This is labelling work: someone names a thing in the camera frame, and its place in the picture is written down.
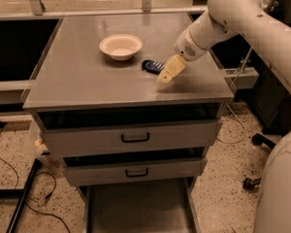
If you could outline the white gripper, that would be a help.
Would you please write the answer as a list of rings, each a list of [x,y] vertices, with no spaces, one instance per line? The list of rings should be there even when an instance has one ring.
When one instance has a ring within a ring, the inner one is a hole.
[[[165,63],[157,81],[162,84],[169,83],[186,66],[186,61],[195,61],[207,51],[200,48],[191,38],[189,28],[186,28],[177,38],[174,48],[177,54]]]

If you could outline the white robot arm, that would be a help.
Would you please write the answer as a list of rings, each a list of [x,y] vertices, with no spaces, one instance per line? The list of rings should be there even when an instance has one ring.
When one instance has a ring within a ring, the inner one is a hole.
[[[176,54],[158,76],[169,83],[189,61],[233,34],[242,35],[291,94],[291,28],[270,17],[262,0],[208,0],[207,9],[175,42]],[[265,164],[253,233],[291,233],[291,131]]]

